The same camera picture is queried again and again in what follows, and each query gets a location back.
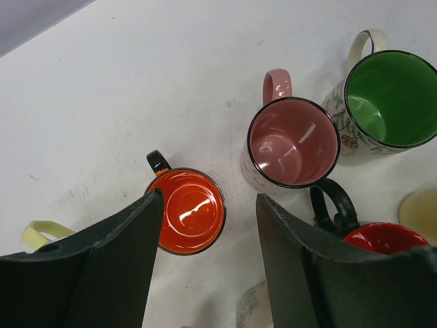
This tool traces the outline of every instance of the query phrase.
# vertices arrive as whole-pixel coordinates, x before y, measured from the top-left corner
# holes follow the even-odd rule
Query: flower pattern
[[[398,148],[391,148],[366,137],[351,121],[343,97],[344,79],[334,87],[334,90],[325,98],[322,103],[323,108],[333,118],[335,126],[340,134],[341,154],[344,156],[354,156],[356,153],[370,152],[374,155],[395,154],[403,151]]]

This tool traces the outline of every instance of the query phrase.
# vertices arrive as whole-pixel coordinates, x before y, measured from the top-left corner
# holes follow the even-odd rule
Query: mug handle
[[[150,167],[153,169],[153,172],[156,174],[156,176],[160,176],[164,172],[167,172],[171,169],[167,160],[164,158],[159,150],[154,150],[153,152],[150,152],[146,157]]]
[[[50,234],[55,239],[71,236],[75,231],[53,221],[31,221],[21,234],[21,240],[37,250],[55,239],[49,239],[42,233]]]
[[[348,56],[348,72],[361,60],[364,45],[367,40],[371,42],[371,53],[387,50],[389,46],[389,39],[380,29],[366,29],[360,32],[352,43]]]
[[[338,213],[334,216],[334,222],[330,219],[324,192],[333,201]],[[348,234],[360,227],[356,217],[355,207],[348,194],[335,181],[325,178],[310,187],[309,195],[314,210],[315,226],[331,232]]]
[[[267,72],[262,88],[263,106],[279,98],[291,97],[292,94],[292,78],[288,71],[277,68]]]

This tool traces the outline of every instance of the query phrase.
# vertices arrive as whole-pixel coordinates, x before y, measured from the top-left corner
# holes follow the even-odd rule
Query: mug
[[[340,141],[332,118],[316,103],[292,96],[286,70],[264,78],[264,106],[252,119],[241,156],[244,179],[261,192],[313,185],[331,173]]]
[[[236,328],[273,328],[267,283],[246,291],[238,302]]]
[[[333,201],[338,213],[331,220],[326,209],[324,192]],[[315,226],[344,242],[381,253],[393,255],[413,247],[429,246],[415,231],[402,225],[386,222],[358,222],[356,211],[348,194],[335,181],[325,179],[310,188]]]
[[[45,237],[44,234],[53,236],[54,239]],[[42,246],[71,236],[76,232],[53,221],[31,221],[21,234],[21,240],[34,250]]]
[[[196,169],[172,169],[158,151],[147,155],[156,174],[145,193],[156,188],[164,196],[164,219],[158,246],[175,255],[192,255],[209,248],[223,231],[225,198],[209,176]]]
[[[361,59],[366,41],[371,54]],[[424,59],[387,50],[378,29],[352,43],[348,75],[325,98],[341,138],[343,163],[357,165],[426,144],[437,136],[437,72]]]
[[[407,195],[399,206],[399,224],[417,231],[437,246],[437,188]]]

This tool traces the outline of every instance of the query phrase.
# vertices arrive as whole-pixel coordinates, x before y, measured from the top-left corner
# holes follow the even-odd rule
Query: black rim
[[[428,63],[426,60],[420,58],[419,56],[416,56],[413,53],[409,53],[407,51],[401,51],[401,50],[383,50],[383,51],[378,51],[377,53],[372,53],[372,54],[362,58],[358,63],[356,63],[355,66],[353,67],[353,69],[350,70],[350,72],[348,74],[348,77],[346,78],[346,82],[344,83],[344,89],[343,89],[343,97],[344,97],[344,103],[345,103],[346,111],[348,112],[348,115],[349,115],[351,121],[355,124],[357,129],[362,134],[364,134],[366,137],[368,137],[373,142],[376,142],[377,144],[380,144],[380,145],[383,145],[383,146],[386,146],[386,147],[390,147],[390,148],[395,148],[395,149],[409,149],[409,148],[415,148],[415,147],[422,146],[423,144],[426,144],[427,142],[429,142],[432,139],[434,139],[435,137],[437,137],[437,131],[431,137],[429,137],[428,139],[426,139],[424,141],[421,141],[419,143],[415,143],[414,145],[408,145],[408,146],[393,145],[391,143],[380,141],[380,140],[372,137],[371,135],[369,135],[366,131],[363,130],[363,128],[361,128],[360,124],[358,124],[358,122],[355,120],[354,116],[352,115],[352,112],[350,111],[349,102],[348,102],[348,85],[349,85],[349,82],[350,82],[350,79],[351,79],[353,73],[361,65],[361,63],[363,63],[366,59],[369,59],[370,57],[378,56],[378,55],[380,55],[382,53],[403,53],[405,55],[413,56],[414,58],[416,58],[416,59],[420,60],[421,62],[427,64],[428,67],[432,69],[434,74],[437,75],[437,70],[430,63]]]
[[[373,42],[373,38],[372,38],[372,36],[370,34],[370,31],[366,29],[363,32],[366,33],[369,36],[369,40],[371,42],[371,52],[373,53],[375,51],[375,42]]]
[[[174,171],[179,171],[179,170],[181,170],[181,169],[183,169],[183,170],[188,170],[188,171],[192,171],[192,172],[196,172],[196,173],[198,173],[198,174],[201,174],[202,176],[205,176],[205,177],[206,177],[206,178],[207,178],[207,179],[208,179],[208,180],[209,180],[209,181],[210,181],[210,182],[211,182],[211,183],[212,183],[212,184],[217,188],[218,193],[220,193],[220,197],[221,197],[222,202],[223,202],[223,220],[222,220],[222,222],[221,222],[220,230],[218,231],[217,236],[215,236],[214,239],[212,239],[212,240],[210,241],[210,243],[209,243],[208,245],[206,245],[204,248],[202,248],[202,249],[200,249],[200,250],[198,250],[198,251],[194,251],[193,253],[185,253],[185,254],[182,254],[182,253],[177,253],[177,252],[175,252],[175,251],[171,251],[170,249],[167,249],[167,248],[165,248],[165,247],[159,245],[159,242],[158,242],[158,247],[159,247],[160,249],[162,249],[163,251],[166,251],[167,253],[170,253],[170,254],[173,254],[173,255],[179,255],[179,256],[189,256],[189,255],[195,255],[195,254],[201,253],[201,252],[207,250],[208,248],[210,248],[213,244],[215,244],[215,242],[217,241],[217,239],[219,239],[219,237],[220,237],[220,235],[221,235],[221,233],[222,233],[222,231],[223,231],[223,228],[225,227],[225,222],[226,222],[226,213],[227,213],[227,211],[226,211],[226,206],[225,206],[225,197],[223,196],[223,193],[221,192],[221,189],[220,189],[219,186],[216,184],[216,182],[215,182],[213,179],[211,179],[211,177],[210,177],[209,175],[207,175],[207,174],[205,174],[205,173],[203,173],[203,172],[201,172],[201,171],[199,171],[199,170],[197,170],[197,169],[191,169],[191,168],[189,168],[189,167],[178,167],[177,169],[170,169],[170,170],[168,170],[168,171],[166,171],[166,172],[160,174],[159,176],[155,177],[155,179],[153,179],[153,180],[151,181],[151,183],[149,183],[149,185],[147,186],[147,189],[145,190],[144,195],[149,191],[150,187],[155,183],[155,181],[157,181],[161,176],[164,176],[165,174],[168,174],[168,173],[171,173],[171,172],[174,172]]]
[[[329,170],[319,179],[317,179],[316,181],[313,181],[311,183],[308,184],[299,184],[299,185],[291,185],[291,184],[285,184],[279,181],[276,181],[274,179],[272,179],[270,176],[268,176],[267,174],[265,174],[262,169],[258,166],[258,164],[255,162],[255,157],[253,157],[252,154],[252,149],[251,149],[251,132],[252,132],[252,128],[253,125],[255,124],[255,121],[257,120],[258,116],[265,110],[267,109],[267,107],[269,107],[272,104],[278,103],[280,101],[284,101],[284,100],[300,100],[303,101],[305,103],[309,103],[311,105],[313,105],[314,107],[316,107],[318,110],[320,110],[328,119],[329,122],[332,124],[334,131],[335,131],[335,135],[337,136],[337,153],[335,155],[335,160],[333,161],[333,164],[331,165],[331,167],[329,168]],[[339,155],[340,155],[340,135],[339,135],[339,131],[337,130],[337,127],[335,126],[335,123],[333,121],[333,119],[330,117],[330,115],[328,114],[327,111],[325,111],[321,106],[319,106],[318,104],[316,104],[315,102],[312,102],[308,99],[304,99],[304,98],[299,98],[299,97],[284,97],[284,98],[280,98],[280,99],[276,99],[270,103],[268,103],[267,105],[263,106],[255,115],[255,117],[252,119],[251,125],[249,126],[249,131],[247,132],[247,150],[249,153],[249,157],[251,159],[251,162],[253,164],[253,166],[255,166],[255,169],[264,177],[266,178],[268,181],[270,181],[271,183],[273,183],[274,185],[283,187],[283,188],[288,188],[288,189],[301,189],[301,188],[306,188],[306,187],[310,187],[312,185],[314,185],[317,181],[321,180],[321,179],[325,179],[325,177],[327,177],[334,169],[335,165],[337,164],[337,161],[339,160]]]

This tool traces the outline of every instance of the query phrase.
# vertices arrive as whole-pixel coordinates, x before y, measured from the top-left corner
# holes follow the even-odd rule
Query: yellow mug handle
[[[45,237],[42,232],[45,234],[50,234],[55,238],[49,239]],[[21,240],[34,250],[37,250],[45,244],[51,243],[58,238],[67,237],[74,233],[75,232],[73,230],[53,221],[32,221],[23,230],[23,233],[21,234]]]

